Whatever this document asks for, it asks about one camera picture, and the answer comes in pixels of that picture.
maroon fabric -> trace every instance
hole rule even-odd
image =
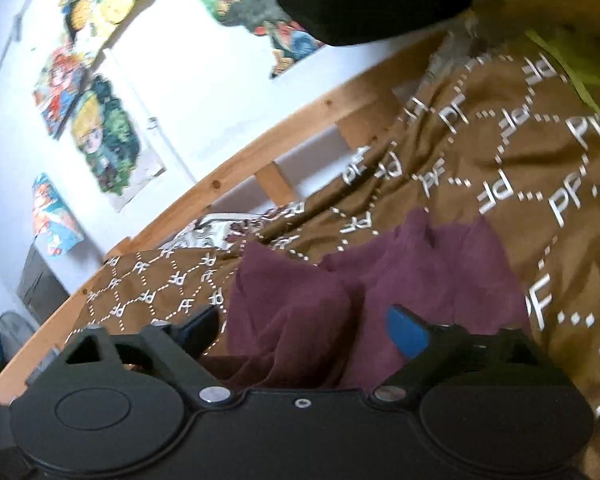
[[[525,298],[487,222],[432,228],[418,210],[319,266],[248,245],[227,319],[232,356],[200,362],[234,390],[371,390],[406,363],[386,330],[392,304],[471,333],[528,330]]]

dark round object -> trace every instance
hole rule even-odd
[[[168,384],[129,370],[67,369],[71,377],[34,385],[11,405],[14,439],[43,470],[116,471],[149,459],[179,433],[184,405]]]
[[[85,406],[97,406],[97,410],[85,410]],[[115,426],[124,420],[131,410],[131,402],[125,394],[108,388],[87,388],[67,395],[56,406],[56,417],[68,428],[94,431]]]
[[[570,384],[542,368],[508,364],[432,388],[420,405],[429,436],[460,460],[508,474],[548,471],[587,444],[593,414]]]

silver screw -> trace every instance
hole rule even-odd
[[[294,402],[294,404],[296,405],[296,408],[304,410],[305,408],[311,406],[311,401],[309,399],[298,399],[296,402]]]
[[[396,400],[403,400],[407,396],[402,388],[398,386],[378,386],[374,391],[376,399],[382,400],[382,402],[395,402]]]
[[[231,391],[224,386],[209,386],[200,390],[200,399],[211,404],[215,402],[223,402],[231,397]]]

wooden bed frame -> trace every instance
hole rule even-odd
[[[276,205],[292,202],[296,194],[275,160],[334,124],[352,148],[376,140],[376,135],[388,129],[400,110],[392,89],[422,77],[430,54],[440,46],[444,35],[436,32],[425,36],[301,108],[197,183],[138,236],[122,240],[106,257],[155,249],[251,176],[256,177]],[[40,361],[53,348],[63,348],[98,274],[65,301],[7,364],[0,374],[1,403],[9,404],[20,396]]]

